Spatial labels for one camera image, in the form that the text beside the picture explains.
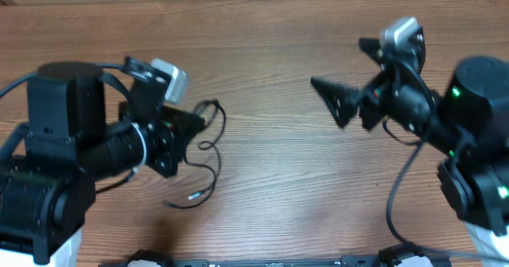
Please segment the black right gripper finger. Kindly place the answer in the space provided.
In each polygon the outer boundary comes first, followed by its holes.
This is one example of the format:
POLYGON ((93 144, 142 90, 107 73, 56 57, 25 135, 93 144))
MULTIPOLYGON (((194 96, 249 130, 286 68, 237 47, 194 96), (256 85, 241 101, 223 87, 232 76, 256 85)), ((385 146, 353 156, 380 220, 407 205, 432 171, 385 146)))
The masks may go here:
POLYGON ((362 92, 354 87, 313 76, 311 85, 322 98, 336 124, 343 129, 357 115, 362 92))
POLYGON ((384 52, 380 45, 379 39, 363 38, 358 41, 359 49, 369 56, 378 66, 383 65, 384 52))

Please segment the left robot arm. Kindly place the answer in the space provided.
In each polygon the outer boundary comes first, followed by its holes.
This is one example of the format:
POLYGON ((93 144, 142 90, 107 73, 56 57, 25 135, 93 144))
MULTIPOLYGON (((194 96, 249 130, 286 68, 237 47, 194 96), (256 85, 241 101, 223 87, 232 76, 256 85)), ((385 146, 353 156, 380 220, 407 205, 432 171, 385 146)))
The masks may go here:
POLYGON ((29 118, 1 148, 1 252, 53 263, 81 231, 98 181, 177 173, 204 119, 177 108, 186 75, 161 60, 59 61, 24 75, 29 118))

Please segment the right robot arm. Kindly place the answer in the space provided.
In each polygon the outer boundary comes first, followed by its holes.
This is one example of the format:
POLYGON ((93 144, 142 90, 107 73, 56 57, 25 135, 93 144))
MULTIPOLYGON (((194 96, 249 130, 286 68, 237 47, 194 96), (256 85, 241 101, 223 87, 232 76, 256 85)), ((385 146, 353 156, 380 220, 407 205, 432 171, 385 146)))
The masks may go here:
POLYGON ((366 86, 316 76, 310 81, 335 123, 345 127, 359 117, 363 128, 372 130, 394 121, 415 136, 415 152, 430 145, 443 153, 437 168, 441 191, 476 247, 461 256, 486 266, 507 265, 507 62, 465 58, 439 94, 421 76, 425 36, 416 19, 400 19, 378 37, 360 39, 359 48, 380 68, 366 86))

